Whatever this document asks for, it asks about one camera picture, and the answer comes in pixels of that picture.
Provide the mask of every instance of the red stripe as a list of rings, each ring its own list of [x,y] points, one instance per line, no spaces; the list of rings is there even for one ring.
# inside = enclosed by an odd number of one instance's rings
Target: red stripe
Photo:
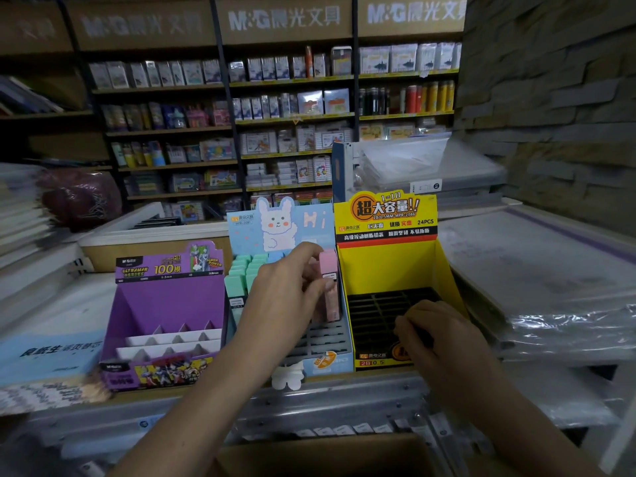
[[[367,247],[367,246],[383,246],[386,244],[402,244],[402,243],[417,243],[420,241],[434,241],[437,239],[437,234],[420,235],[420,236],[405,236],[402,238],[393,239],[363,239],[357,241],[347,241],[338,243],[340,248],[348,247]]]

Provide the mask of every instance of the plastic-wrapped paper stack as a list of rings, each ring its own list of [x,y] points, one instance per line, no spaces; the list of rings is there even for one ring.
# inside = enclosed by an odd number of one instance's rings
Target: plastic-wrapped paper stack
[[[608,362],[636,349],[636,248],[529,209],[442,221],[473,318],[504,360]]]
[[[34,165],[0,163],[0,268],[37,252],[36,241],[51,232],[41,204]]]
[[[437,194],[442,209],[501,203],[492,186],[504,184],[504,167],[449,133],[402,140],[360,142],[357,190]]]

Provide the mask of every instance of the rabbit illustration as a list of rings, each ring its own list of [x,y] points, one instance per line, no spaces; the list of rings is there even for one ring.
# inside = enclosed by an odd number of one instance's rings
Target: rabbit illustration
[[[263,230],[263,247],[266,251],[282,251],[296,247],[294,236],[298,226],[291,222],[291,208],[294,200],[285,197],[281,206],[270,209],[264,198],[259,198],[256,203],[258,212],[261,213],[261,229]]]

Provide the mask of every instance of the store sign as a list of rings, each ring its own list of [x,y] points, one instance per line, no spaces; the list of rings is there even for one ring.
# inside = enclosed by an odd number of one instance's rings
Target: store sign
[[[358,36],[464,30],[466,0],[358,0]]]
[[[73,51],[55,3],[2,3],[0,55]]]
[[[224,45],[351,38],[352,0],[217,0]]]
[[[70,1],[82,51],[216,45],[208,0]]]

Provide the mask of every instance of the stone wall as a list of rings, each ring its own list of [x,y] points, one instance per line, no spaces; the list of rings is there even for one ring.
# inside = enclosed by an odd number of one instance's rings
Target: stone wall
[[[468,0],[459,137],[504,193],[636,236],[636,0]]]

